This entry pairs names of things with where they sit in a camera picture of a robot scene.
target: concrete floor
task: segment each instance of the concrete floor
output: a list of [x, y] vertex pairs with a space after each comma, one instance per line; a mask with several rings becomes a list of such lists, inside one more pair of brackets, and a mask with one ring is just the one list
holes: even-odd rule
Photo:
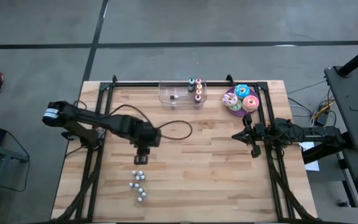
[[[0, 0], [0, 44], [90, 44], [102, 2]], [[358, 1], [115, 0], [109, 2], [100, 37], [101, 43], [311, 40], [358, 40]], [[32, 161], [25, 192], [0, 190], [0, 223], [49, 219], [67, 142], [61, 129], [41, 119], [49, 101], [77, 99], [89, 52], [0, 50], [0, 71], [6, 75], [0, 127], [20, 140]], [[242, 80], [284, 80], [292, 91], [324, 80], [324, 68], [357, 53], [358, 45], [99, 49], [89, 79], [110, 80], [115, 74], [119, 80], [190, 75], [222, 80], [231, 74]], [[291, 97], [314, 109], [327, 90], [320, 84]], [[301, 118], [295, 122], [308, 124]], [[340, 118], [337, 126], [344, 129]], [[12, 169], [19, 178], [6, 184], [20, 188], [24, 172]], [[341, 184], [312, 183], [311, 188], [320, 218], [358, 223], [358, 208], [336, 206], [344, 200]]]

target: plastic bin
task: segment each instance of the plastic bin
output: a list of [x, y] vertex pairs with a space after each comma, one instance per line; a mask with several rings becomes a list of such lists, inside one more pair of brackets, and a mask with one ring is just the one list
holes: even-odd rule
[[193, 108], [202, 109], [207, 100], [207, 86], [205, 80], [201, 79], [201, 101], [195, 102], [196, 84], [194, 90], [188, 90], [188, 82], [160, 81], [160, 94], [158, 96], [162, 106], [166, 109]]

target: wooden tabletop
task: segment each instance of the wooden tabletop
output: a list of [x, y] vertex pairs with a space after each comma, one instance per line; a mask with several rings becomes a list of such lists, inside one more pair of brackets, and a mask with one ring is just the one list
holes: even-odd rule
[[[267, 81], [276, 118], [292, 119], [283, 81]], [[80, 100], [95, 109], [100, 82], [85, 82]], [[241, 117], [231, 114], [221, 103], [227, 87], [209, 87], [208, 100], [202, 110], [166, 110], [158, 100], [157, 87], [123, 87], [114, 89], [111, 110], [130, 104], [142, 110], [159, 126], [167, 121], [184, 120], [193, 126], [185, 140], [162, 139], [160, 147], [151, 148], [149, 164], [133, 164], [135, 149], [128, 140], [108, 133], [96, 197], [94, 222], [253, 222], [277, 221], [272, 198], [266, 154], [253, 159], [251, 146], [231, 139], [244, 127]], [[262, 105], [268, 123], [262, 91]], [[119, 114], [141, 117], [130, 108]], [[257, 112], [252, 115], [259, 122]], [[186, 136], [188, 126], [172, 124], [162, 128], [166, 136]], [[70, 152], [80, 145], [73, 141]], [[57, 218], [78, 193], [86, 158], [86, 149], [65, 159], [52, 218]], [[306, 210], [316, 216], [316, 209], [300, 148], [285, 149], [285, 167], [291, 191]], [[138, 203], [139, 193], [129, 187], [135, 182], [132, 170], [142, 170], [146, 180], [140, 186], [147, 192]], [[87, 200], [84, 211], [87, 211]], [[283, 213], [287, 217], [283, 194]]]

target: purple plate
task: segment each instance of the purple plate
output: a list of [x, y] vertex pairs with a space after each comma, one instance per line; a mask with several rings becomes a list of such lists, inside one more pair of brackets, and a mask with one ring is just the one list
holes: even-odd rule
[[[234, 87], [232, 87], [232, 88], [230, 88], [228, 91], [226, 91], [226, 93], [234, 93], [234, 89], [235, 89], [236, 87], [234, 86]], [[253, 91], [253, 90], [250, 90], [251, 92], [249, 93], [249, 95], [252, 95], [252, 96], [255, 96], [256, 98], [258, 98], [258, 96], [256, 95], [256, 93]], [[234, 114], [234, 115], [236, 115], [236, 116], [241, 116], [241, 117], [243, 117], [244, 115], [246, 115], [246, 114], [252, 114], [253, 112], [255, 112], [255, 111], [253, 111], [253, 112], [246, 112], [245, 110], [243, 110], [242, 109], [242, 107], [241, 107], [241, 110], [239, 110], [239, 111], [232, 111], [232, 110], [230, 110], [229, 108], [227, 108], [232, 114]]]

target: pink frosted donut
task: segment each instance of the pink frosted donut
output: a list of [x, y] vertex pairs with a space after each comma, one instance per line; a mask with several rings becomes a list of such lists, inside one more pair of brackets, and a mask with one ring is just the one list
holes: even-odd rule
[[222, 102], [224, 106], [234, 106], [238, 102], [238, 98], [234, 93], [226, 93], [223, 95]]
[[253, 112], [259, 106], [259, 99], [256, 96], [249, 95], [242, 101], [242, 109], [246, 112]]

